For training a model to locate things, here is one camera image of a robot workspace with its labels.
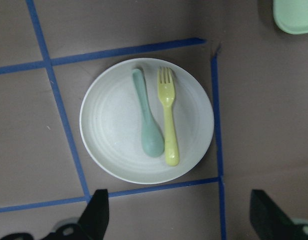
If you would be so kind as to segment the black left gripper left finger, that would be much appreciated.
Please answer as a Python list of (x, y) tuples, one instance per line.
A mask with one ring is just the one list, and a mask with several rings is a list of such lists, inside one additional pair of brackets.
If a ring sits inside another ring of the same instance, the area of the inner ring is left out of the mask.
[(67, 223), (47, 234), (44, 240), (102, 240), (109, 224), (108, 190), (98, 189), (77, 222)]

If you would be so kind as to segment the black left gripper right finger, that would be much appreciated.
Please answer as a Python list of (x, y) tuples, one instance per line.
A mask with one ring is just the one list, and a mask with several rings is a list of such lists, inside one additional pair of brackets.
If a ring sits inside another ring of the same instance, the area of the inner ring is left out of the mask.
[(249, 218), (261, 240), (308, 240), (308, 220), (287, 216), (264, 190), (251, 191)]

